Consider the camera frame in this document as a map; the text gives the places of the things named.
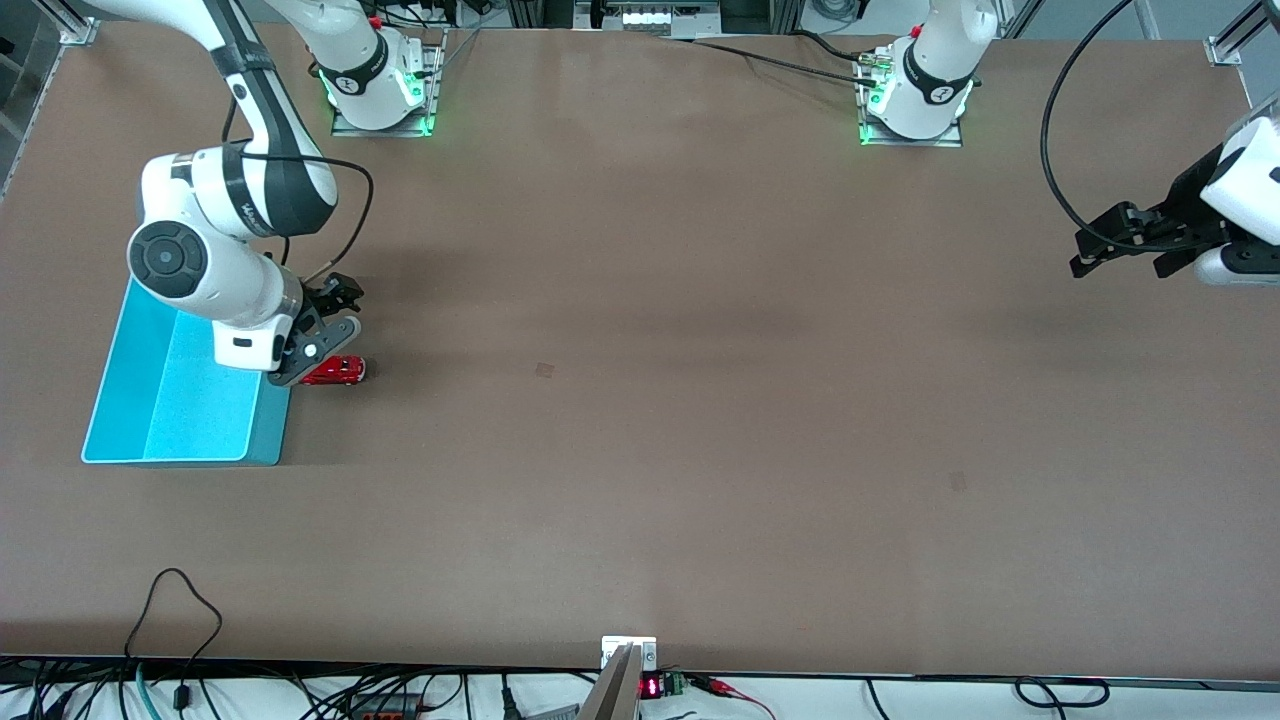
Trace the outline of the lit background device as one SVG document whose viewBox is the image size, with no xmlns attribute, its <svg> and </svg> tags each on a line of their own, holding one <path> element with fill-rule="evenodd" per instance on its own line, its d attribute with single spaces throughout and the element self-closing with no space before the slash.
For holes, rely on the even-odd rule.
<svg viewBox="0 0 1280 720">
<path fill-rule="evenodd" d="M 723 26 L 719 0 L 573 0 L 572 28 L 696 38 Z"/>
</svg>

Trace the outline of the blue plastic box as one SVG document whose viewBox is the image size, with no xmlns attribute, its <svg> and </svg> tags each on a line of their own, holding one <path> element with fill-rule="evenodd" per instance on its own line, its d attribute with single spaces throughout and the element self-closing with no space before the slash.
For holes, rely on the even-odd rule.
<svg viewBox="0 0 1280 720">
<path fill-rule="evenodd" d="M 131 281 L 84 434 L 88 465 L 273 466 L 291 389 L 214 359 L 212 324 Z"/>
</svg>

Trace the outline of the aluminium frame corner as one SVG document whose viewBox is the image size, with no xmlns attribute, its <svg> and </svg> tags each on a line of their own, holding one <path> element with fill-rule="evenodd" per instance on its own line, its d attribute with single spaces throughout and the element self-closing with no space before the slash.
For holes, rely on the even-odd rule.
<svg viewBox="0 0 1280 720">
<path fill-rule="evenodd" d="M 55 27 L 64 46 L 88 46 L 96 40 L 99 20 L 76 9 L 70 0 L 31 0 Z"/>
<path fill-rule="evenodd" d="M 1239 67 L 1242 50 L 1265 29 L 1280 33 L 1280 0 L 1251 0 L 1216 35 L 1204 40 L 1204 53 L 1212 67 Z"/>
</svg>

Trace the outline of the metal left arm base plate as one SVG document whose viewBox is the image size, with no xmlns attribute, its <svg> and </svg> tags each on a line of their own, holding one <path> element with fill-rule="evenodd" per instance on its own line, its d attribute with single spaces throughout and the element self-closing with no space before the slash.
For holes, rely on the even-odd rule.
<svg viewBox="0 0 1280 720">
<path fill-rule="evenodd" d="M 960 147 L 960 117 L 973 82 L 925 79 L 920 87 L 906 61 L 911 44 L 902 36 L 852 63 L 855 77 L 867 82 L 855 88 L 860 143 Z"/>
</svg>

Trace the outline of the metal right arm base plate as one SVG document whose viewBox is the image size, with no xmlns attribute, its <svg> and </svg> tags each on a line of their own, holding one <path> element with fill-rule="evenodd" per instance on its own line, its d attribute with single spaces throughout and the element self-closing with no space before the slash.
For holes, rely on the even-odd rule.
<svg viewBox="0 0 1280 720">
<path fill-rule="evenodd" d="M 317 70 L 332 106 L 334 137 L 422 138 L 433 135 L 442 92 L 445 47 L 383 27 L 387 64 L 360 95 L 347 94 L 356 83 L 334 81 Z"/>
</svg>

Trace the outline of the red beetle toy car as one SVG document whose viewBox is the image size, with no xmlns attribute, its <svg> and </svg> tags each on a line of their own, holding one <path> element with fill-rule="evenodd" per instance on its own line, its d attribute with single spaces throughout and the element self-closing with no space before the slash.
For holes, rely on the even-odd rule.
<svg viewBox="0 0 1280 720">
<path fill-rule="evenodd" d="M 357 386 L 369 374 L 369 363 L 357 355 L 334 355 L 307 372 L 302 386 Z"/>
</svg>

